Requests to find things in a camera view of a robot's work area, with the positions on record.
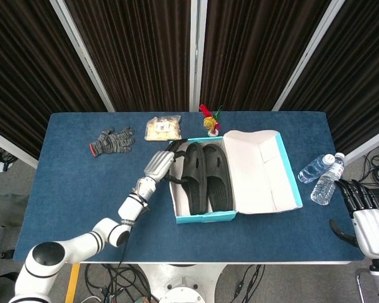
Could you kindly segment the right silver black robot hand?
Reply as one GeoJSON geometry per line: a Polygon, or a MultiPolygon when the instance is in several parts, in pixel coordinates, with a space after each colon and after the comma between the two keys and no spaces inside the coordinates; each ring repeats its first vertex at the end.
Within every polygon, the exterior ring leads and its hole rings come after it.
{"type": "Polygon", "coordinates": [[[359,248],[366,257],[379,259],[379,199],[356,180],[341,179],[335,181],[335,186],[341,191],[354,235],[341,231],[335,220],[330,219],[332,232],[340,240],[359,248]]]}

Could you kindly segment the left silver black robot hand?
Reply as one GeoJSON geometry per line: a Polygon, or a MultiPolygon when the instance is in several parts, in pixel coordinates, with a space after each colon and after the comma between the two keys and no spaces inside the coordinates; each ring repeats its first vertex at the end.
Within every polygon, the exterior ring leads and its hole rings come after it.
{"type": "Polygon", "coordinates": [[[165,150],[156,152],[144,169],[145,177],[152,179],[155,183],[159,183],[162,180],[167,180],[175,184],[187,183],[187,180],[178,179],[169,173],[176,159],[185,156],[186,152],[182,150],[179,151],[178,149],[187,141],[187,139],[173,140],[165,150]]]}

